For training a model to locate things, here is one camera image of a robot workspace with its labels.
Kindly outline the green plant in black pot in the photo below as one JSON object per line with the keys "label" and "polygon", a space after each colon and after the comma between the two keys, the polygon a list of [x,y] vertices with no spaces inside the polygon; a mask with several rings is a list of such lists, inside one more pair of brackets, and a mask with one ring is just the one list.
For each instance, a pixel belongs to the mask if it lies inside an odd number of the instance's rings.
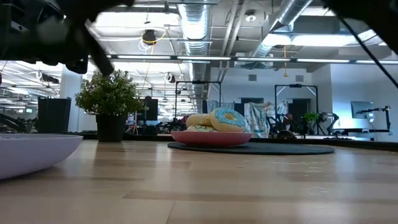
{"label": "green plant in black pot", "polygon": [[127,117],[144,109],[137,85],[122,70],[108,76],[95,72],[91,80],[83,80],[75,105],[95,116],[99,142],[121,142]]}

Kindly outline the grey wall monitor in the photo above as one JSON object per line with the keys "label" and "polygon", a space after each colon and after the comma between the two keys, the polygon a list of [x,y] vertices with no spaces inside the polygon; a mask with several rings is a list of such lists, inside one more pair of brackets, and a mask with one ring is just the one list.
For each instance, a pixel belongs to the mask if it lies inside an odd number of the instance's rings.
{"label": "grey wall monitor", "polygon": [[374,113],[371,111],[374,108],[373,102],[370,101],[352,101],[351,115],[354,119],[373,119]]}

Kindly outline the pink round plate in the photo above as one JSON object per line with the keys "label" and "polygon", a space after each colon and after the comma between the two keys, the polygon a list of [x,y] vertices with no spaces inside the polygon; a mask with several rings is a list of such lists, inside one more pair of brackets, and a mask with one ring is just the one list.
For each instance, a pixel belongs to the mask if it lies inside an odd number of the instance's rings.
{"label": "pink round plate", "polygon": [[251,133],[172,131],[173,139],[188,146],[238,146],[247,143]]}

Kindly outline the silver slanted ventilation duct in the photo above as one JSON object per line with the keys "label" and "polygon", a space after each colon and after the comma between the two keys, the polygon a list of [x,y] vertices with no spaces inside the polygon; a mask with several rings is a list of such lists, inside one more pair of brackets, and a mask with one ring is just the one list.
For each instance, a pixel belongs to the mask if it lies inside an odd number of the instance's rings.
{"label": "silver slanted ventilation duct", "polygon": [[313,0],[283,0],[277,12],[268,15],[262,26],[262,40],[250,57],[265,57],[278,44],[271,42],[271,32],[280,28],[292,28],[292,24]]}

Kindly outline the cream coloured donut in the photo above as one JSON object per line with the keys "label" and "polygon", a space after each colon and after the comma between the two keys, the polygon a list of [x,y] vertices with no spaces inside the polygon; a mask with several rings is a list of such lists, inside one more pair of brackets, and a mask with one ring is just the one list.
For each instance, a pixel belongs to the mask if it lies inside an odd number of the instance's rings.
{"label": "cream coloured donut", "polygon": [[193,114],[187,118],[186,126],[199,125],[212,127],[210,118],[211,116],[209,114]]}

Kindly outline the small green background plant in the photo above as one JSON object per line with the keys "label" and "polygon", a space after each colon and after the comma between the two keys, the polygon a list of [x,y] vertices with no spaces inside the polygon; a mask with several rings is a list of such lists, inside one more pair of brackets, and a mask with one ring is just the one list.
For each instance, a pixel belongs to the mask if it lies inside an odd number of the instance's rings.
{"label": "small green background plant", "polygon": [[318,113],[308,112],[304,114],[303,120],[305,124],[305,129],[309,135],[313,135],[316,132],[318,118]]}

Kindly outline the silver ribbed ventilation duct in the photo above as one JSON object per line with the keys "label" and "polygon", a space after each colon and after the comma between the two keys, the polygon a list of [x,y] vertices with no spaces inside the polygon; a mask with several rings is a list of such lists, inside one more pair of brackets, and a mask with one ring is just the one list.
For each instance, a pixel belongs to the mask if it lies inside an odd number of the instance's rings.
{"label": "silver ribbed ventilation duct", "polygon": [[[205,42],[210,36],[210,6],[206,4],[194,4],[194,0],[187,0],[188,4],[179,4],[180,25],[185,42],[185,54],[188,56],[208,56],[210,44]],[[190,81],[205,81],[206,69],[205,63],[189,63]],[[195,103],[194,107],[197,113],[203,110],[203,90],[205,84],[191,85]]]}

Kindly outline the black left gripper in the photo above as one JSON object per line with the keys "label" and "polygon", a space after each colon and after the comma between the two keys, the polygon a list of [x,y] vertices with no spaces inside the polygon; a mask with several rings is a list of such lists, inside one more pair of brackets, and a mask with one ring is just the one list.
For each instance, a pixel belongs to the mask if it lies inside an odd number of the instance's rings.
{"label": "black left gripper", "polygon": [[0,6],[0,60],[61,63],[85,74],[89,54],[104,77],[114,72],[85,21],[69,16],[61,6]]}

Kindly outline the pale draped cloth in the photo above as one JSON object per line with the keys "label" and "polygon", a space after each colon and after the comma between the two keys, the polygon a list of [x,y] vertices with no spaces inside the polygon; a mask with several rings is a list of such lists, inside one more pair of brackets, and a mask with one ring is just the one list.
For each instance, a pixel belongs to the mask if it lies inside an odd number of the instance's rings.
{"label": "pale draped cloth", "polygon": [[286,129],[285,115],[288,113],[285,103],[275,106],[272,102],[246,103],[244,105],[244,117],[246,119],[246,131],[252,134],[252,138],[268,138]]}

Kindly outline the long ceiling light bar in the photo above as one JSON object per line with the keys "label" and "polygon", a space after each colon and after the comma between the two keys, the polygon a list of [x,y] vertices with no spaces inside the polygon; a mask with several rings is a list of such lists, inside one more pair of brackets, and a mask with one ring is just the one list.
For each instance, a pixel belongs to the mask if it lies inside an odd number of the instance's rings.
{"label": "long ceiling light bar", "polygon": [[289,63],[337,63],[337,64],[376,64],[374,60],[326,59],[326,58],[284,58],[284,57],[216,57],[184,55],[107,55],[107,59],[126,60],[183,60],[183,61],[225,61],[225,62],[289,62]]}

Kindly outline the mint iced donut black drizzle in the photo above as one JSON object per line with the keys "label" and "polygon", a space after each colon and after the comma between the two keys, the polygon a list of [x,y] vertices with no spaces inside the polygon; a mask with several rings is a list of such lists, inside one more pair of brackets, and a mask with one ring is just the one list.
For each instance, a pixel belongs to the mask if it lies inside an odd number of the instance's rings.
{"label": "mint iced donut black drizzle", "polygon": [[191,125],[189,126],[186,131],[191,132],[218,132],[214,127],[211,126],[204,126],[204,125]]}

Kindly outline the lilac round plate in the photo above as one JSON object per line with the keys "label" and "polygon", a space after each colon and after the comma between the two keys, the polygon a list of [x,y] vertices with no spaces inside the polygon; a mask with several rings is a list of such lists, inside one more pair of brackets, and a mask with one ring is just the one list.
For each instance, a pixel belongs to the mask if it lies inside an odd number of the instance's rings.
{"label": "lilac round plate", "polygon": [[0,180],[47,169],[69,157],[82,136],[0,134]]}

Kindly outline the black cabinet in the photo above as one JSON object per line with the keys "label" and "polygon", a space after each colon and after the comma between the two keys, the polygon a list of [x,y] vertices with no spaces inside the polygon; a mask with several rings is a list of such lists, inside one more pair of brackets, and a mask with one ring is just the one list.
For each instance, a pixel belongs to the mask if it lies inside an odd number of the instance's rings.
{"label": "black cabinet", "polygon": [[36,122],[38,132],[67,132],[71,101],[71,98],[39,98]]}

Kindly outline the blue iced donut white drizzle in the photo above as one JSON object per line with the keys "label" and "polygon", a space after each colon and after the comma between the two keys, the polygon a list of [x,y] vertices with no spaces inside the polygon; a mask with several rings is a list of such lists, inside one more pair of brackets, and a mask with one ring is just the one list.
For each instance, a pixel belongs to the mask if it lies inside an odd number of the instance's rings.
{"label": "blue iced donut white drizzle", "polygon": [[210,114],[213,127],[220,132],[245,132],[246,120],[235,110],[229,108],[217,108]]}

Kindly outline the black rectangular metal frame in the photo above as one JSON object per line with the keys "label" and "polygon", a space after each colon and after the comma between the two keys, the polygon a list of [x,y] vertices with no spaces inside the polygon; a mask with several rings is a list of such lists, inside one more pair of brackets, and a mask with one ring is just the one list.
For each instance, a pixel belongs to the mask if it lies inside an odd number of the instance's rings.
{"label": "black rectangular metal frame", "polygon": [[318,87],[316,85],[302,85],[302,84],[289,84],[289,85],[274,85],[274,103],[275,103],[275,123],[279,121],[282,122],[280,119],[281,114],[277,112],[277,97],[285,88],[306,88],[308,91],[313,93],[315,96],[315,105],[316,110],[315,113],[318,114],[319,112],[319,98],[318,98]]}
{"label": "black rectangular metal frame", "polygon": [[201,80],[194,80],[194,81],[176,81],[175,83],[175,99],[177,99],[177,92],[178,92],[178,84],[179,83],[189,83],[193,85],[204,85],[204,84],[211,84],[216,83],[221,87],[221,82],[211,82],[211,81],[201,81]]}

